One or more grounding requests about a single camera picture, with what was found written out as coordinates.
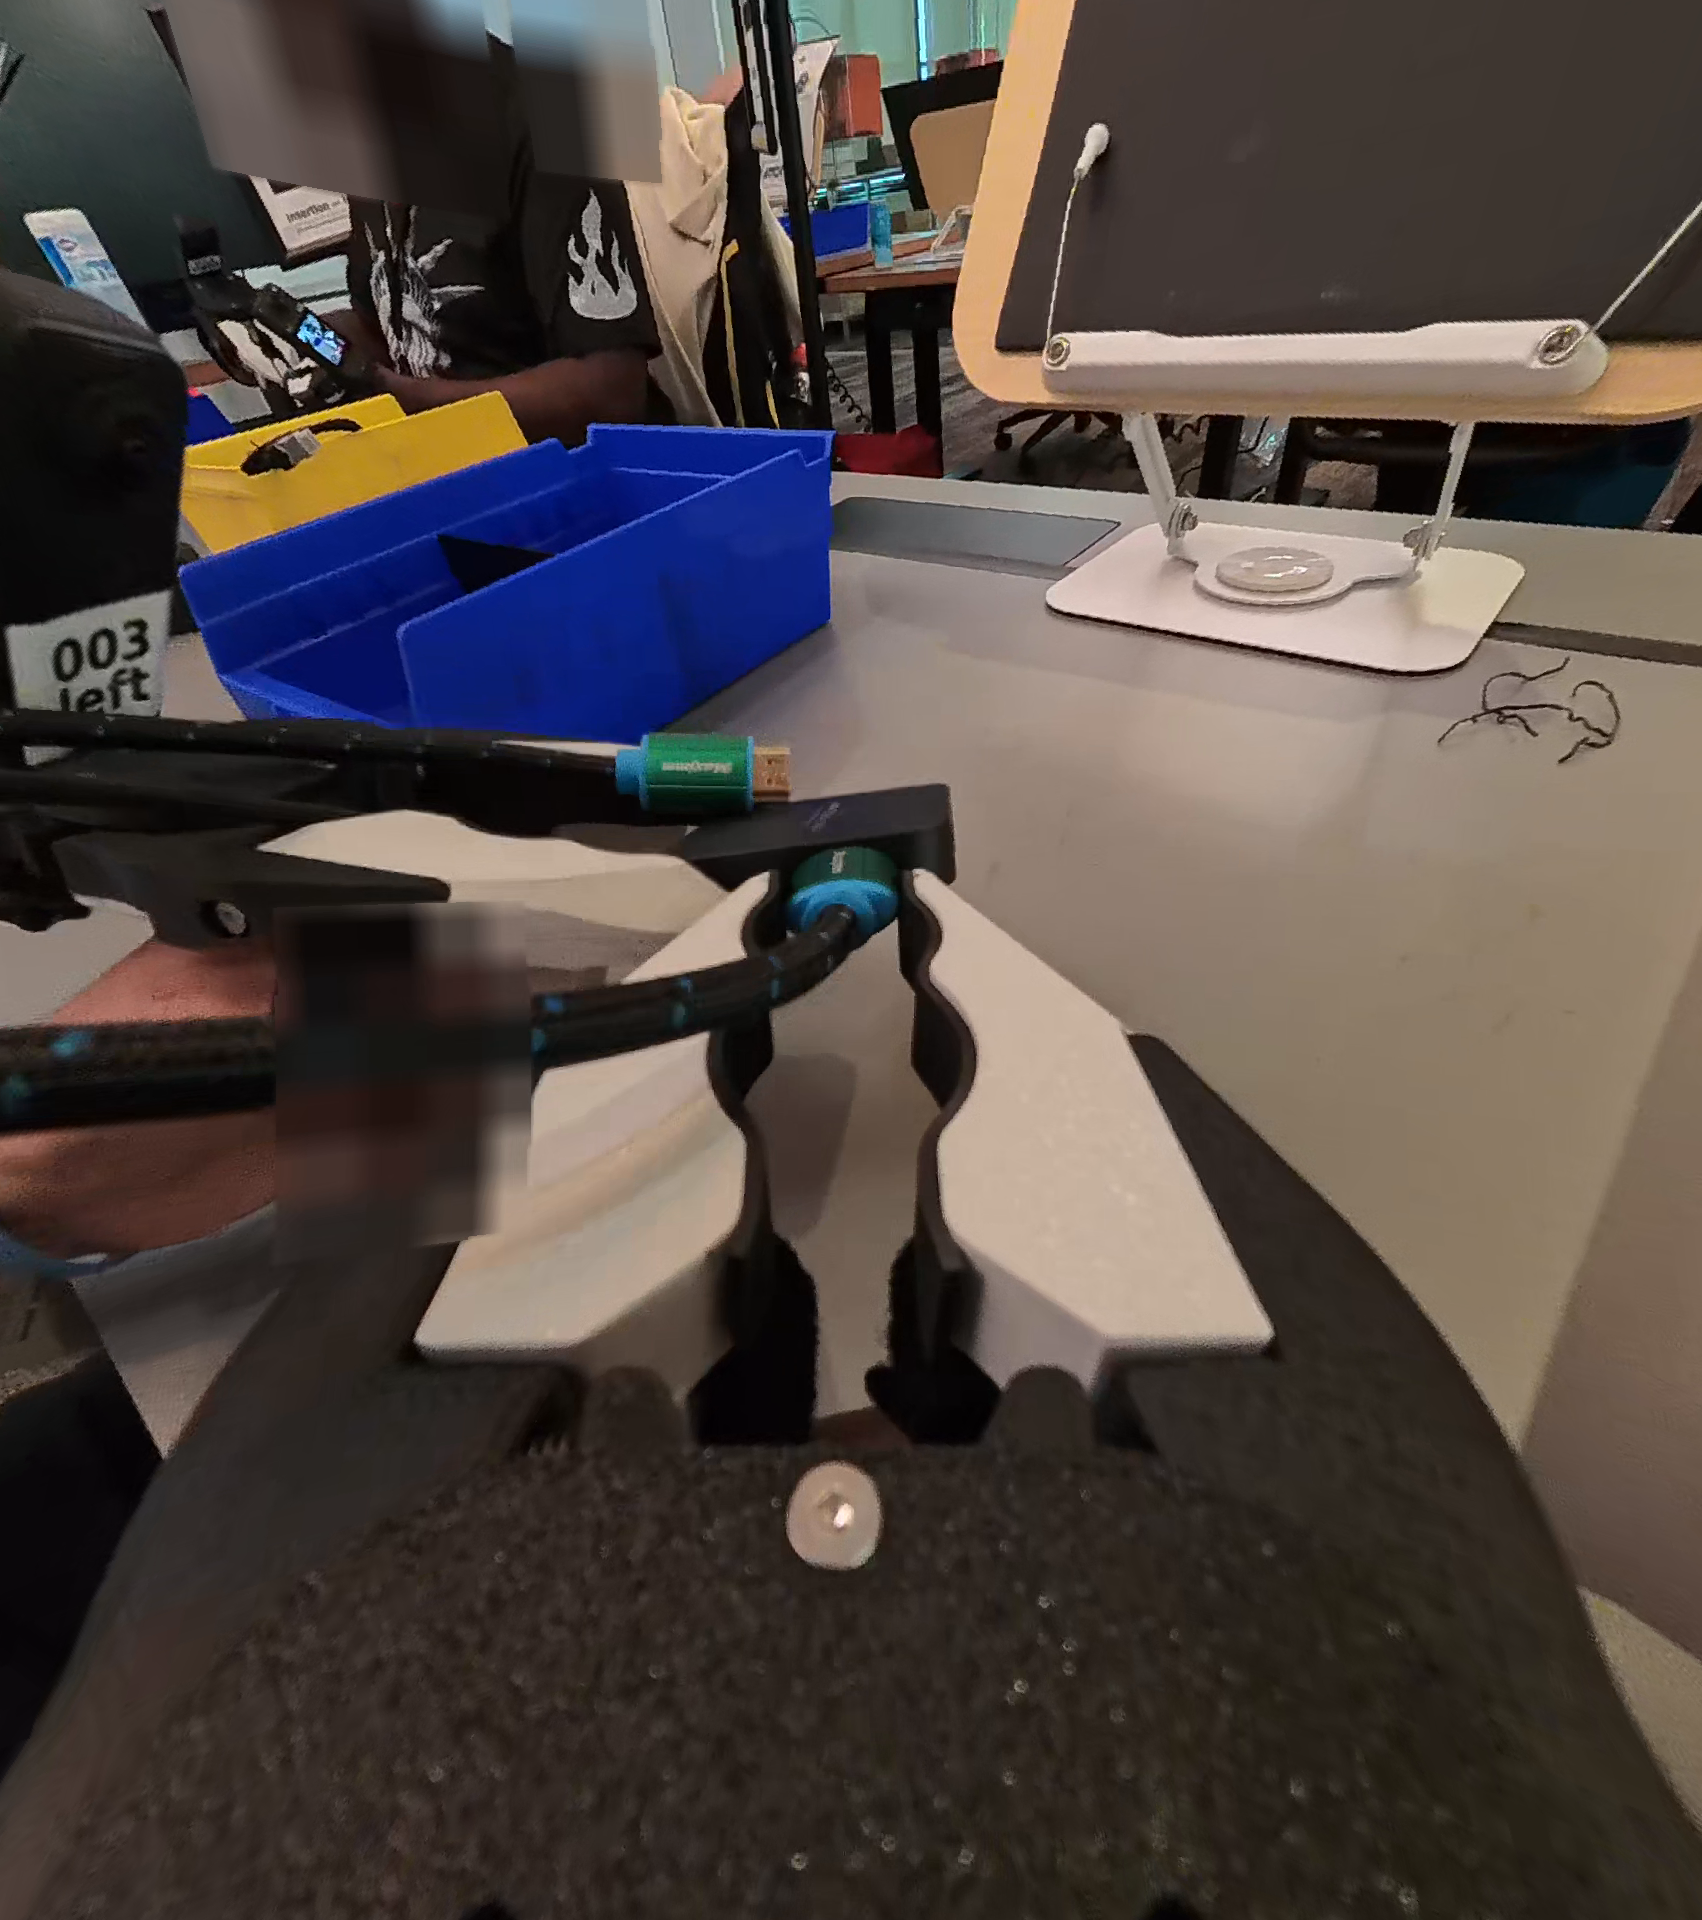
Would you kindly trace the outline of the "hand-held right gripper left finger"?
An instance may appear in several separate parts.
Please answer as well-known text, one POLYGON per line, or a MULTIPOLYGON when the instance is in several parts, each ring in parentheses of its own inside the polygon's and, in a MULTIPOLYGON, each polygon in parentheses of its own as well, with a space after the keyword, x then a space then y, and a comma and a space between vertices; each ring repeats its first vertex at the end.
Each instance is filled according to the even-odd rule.
POLYGON ((777 1238, 745 1098, 771 1019, 552 1068, 528 1174, 455 1248, 416 1347, 445 1364, 645 1368, 705 1444, 812 1436, 816 1281, 777 1238))

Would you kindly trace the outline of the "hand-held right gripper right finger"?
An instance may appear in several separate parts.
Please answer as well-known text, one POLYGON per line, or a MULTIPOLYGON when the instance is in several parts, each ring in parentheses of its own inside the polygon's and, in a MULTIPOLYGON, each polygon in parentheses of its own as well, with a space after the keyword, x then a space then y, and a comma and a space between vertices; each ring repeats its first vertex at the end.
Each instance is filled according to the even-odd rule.
POLYGON ((866 1373, 878 1410, 969 1444, 1029 1368, 1099 1400, 1138 1360, 1268 1353, 1270 1312, 1119 1014, 925 869, 898 947, 938 1115, 866 1373))

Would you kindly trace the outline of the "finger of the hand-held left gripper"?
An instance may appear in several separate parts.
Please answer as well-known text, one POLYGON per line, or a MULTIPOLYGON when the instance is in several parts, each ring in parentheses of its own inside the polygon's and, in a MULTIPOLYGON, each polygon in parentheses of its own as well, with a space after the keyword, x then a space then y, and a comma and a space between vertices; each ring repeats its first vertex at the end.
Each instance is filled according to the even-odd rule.
POLYGON ((732 961, 731 895, 677 853, 595 848, 564 835, 493 835, 428 809, 292 826, 266 853, 430 875, 453 903, 528 908, 530 963, 732 961))

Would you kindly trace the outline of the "large blue plastic bin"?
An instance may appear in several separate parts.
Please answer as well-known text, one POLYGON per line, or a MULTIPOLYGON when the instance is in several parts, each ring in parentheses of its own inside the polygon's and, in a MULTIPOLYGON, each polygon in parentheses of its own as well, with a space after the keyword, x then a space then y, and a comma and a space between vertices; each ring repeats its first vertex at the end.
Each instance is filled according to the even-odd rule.
POLYGON ((638 741, 833 616, 833 435, 595 426, 182 567, 254 718, 638 741), (440 535, 552 562, 461 597, 440 535))

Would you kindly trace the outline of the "grey desk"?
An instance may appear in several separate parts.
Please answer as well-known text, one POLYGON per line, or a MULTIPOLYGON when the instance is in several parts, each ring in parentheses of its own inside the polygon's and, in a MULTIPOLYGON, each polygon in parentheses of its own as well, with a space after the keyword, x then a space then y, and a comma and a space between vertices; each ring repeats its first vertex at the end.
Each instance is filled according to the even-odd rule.
POLYGON ((805 796, 950 780, 955 891, 1173 1043, 1387 1258, 1521 1444, 1656 1741, 1702 1755, 1702 539, 1462 528, 1526 581, 1378 679, 833 553, 688 715, 805 796))

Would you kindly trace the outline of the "person's left hand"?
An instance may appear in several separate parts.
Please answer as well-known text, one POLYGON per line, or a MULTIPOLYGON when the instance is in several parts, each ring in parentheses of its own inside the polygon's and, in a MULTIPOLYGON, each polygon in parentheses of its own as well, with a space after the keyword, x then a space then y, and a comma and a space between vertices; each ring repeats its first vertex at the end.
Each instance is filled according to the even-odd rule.
MULTIPOLYGON (((60 1021, 270 1019, 274 950, 139 943, 60 1021)), ((0 1139, 0 1223, 54 1258, 134 1258, 226 1230, 274 1198, 274 1115, 179 1115, 0 1139)))

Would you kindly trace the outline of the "white labelled container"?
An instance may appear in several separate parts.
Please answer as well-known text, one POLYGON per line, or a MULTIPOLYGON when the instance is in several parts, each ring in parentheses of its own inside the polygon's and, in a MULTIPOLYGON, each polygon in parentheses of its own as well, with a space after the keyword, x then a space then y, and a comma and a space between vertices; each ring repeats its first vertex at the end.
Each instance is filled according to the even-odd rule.
POLYGON ((119 278, 95 221, 79 207, 24 209, 24 230, 46 253, 54 278, 67 289, 88 295, 105 302, 112 314, 148 329, 128 280, 119 278))

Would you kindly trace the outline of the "black bin divider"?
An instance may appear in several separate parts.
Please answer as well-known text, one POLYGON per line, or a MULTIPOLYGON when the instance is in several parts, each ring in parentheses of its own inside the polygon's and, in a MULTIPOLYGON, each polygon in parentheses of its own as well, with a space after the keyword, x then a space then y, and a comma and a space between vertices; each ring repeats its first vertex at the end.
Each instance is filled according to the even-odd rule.
POLYGON ((485 589, 528 574, 530 567, 552 562, 552 551, 440 535, 440 558, 447 562, 455 591, 477 597, 485 589))

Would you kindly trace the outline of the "small yellow plastic bin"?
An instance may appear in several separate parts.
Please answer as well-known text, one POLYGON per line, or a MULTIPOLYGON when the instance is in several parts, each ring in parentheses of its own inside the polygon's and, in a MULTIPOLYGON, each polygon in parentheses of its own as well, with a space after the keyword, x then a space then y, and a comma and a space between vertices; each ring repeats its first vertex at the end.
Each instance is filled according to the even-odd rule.
POLYGON ((528 449, 528 435, 495 394, 428 413, 376 394, 194 444, 182 526, 205 553, 226 553, 509 449, 528 449))

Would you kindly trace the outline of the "wooden table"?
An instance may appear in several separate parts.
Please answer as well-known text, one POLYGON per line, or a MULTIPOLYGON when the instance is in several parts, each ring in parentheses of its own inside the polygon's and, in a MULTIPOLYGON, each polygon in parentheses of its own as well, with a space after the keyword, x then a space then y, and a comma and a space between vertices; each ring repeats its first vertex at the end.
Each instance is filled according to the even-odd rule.
POLYGON ((961 280, 961 263, 961 244, 938 244, 938 237, 898 237, 888 261, 878 261, 870 249, 820 261, 820 295, 878 298, 952 289, 961 280))

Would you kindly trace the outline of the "beige hoodie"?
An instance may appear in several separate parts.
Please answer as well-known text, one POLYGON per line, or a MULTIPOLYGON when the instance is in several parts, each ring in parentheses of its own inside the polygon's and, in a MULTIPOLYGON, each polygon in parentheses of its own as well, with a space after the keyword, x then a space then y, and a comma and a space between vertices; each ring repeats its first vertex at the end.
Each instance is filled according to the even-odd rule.
POLYGON ((765 207, 745 100, 661 91, 661 179, 631 183, 659 349, 651 375, 684 426, 807 426, 792 237, 765 207))

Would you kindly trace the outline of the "black stand pole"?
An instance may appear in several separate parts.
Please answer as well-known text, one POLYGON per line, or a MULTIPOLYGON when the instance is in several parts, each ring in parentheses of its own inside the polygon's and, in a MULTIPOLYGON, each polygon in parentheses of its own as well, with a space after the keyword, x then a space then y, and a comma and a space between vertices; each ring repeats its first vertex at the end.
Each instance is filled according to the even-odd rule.
POLYGON ((812 239, 812 179, 807 179, 807 126, 812 121, 795 96, 795 36, 788 0, 732 0, 732 44, 742 56, 742 91, 751 121, 761 125, 761 154, 782 166, 788 186, 788 230, 795 263, 795 305, 807 367, 807 422, 833 431, 827 396, 827 349, 820 327, 820 273, 812 239))

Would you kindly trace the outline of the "large black wall display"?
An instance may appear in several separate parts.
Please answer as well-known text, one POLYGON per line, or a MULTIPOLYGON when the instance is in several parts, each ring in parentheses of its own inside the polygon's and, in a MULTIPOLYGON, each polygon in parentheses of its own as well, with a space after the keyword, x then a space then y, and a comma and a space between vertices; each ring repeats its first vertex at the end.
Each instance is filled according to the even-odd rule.
POLYGON ((134 0, 0 0, 22 69, 0 104, 0 263, 51 278, 28 209, 81 209, 134 295, 179 280, 179 216, 235 269, 276 237, 245 179, 213 166, 191 96, 134 0))

